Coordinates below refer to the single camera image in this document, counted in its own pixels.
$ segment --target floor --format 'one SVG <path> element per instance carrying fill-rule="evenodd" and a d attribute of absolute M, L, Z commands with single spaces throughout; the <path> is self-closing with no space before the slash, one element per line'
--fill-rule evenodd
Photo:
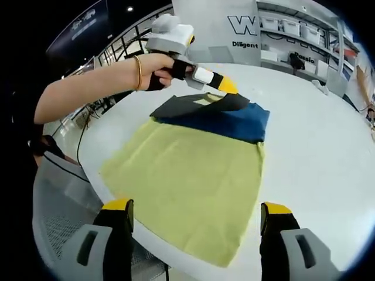
<path fill-rule="evenodd" d="M 89 126 L 95 123 L 96 119 L 92 118 Z M 66 121 L 63 126 L 59 121 L 51 122 L 45 125 L 44 134 L 53 135 L 60 149 L 69 157 L 77 160 L 77 147 L 82 133 L 82 129 L 78 128 L 73 121 Z M 165 274 L 160 275 L 155 281 L 165 281 Z M 169 270 L 170 281 L 196 281 L 189 275 L 182 273 L 174 268 Z"/>

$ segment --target bracelet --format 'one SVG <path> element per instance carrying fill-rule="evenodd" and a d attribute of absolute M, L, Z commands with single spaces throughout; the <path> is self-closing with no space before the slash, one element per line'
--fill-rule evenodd
<path fill-rule="evenodd" d="M 139 88 L 141 87 L 141 84 L 142 84 L 142 66 L 141 66 L 141 61 L 139 60 L 139 57 L 137 56 L 134 56 L 135 60 L 137 61 L 137 65 L 138 65 L 138 86 L 136 87 L 136 91 L 139 90 Z"/>

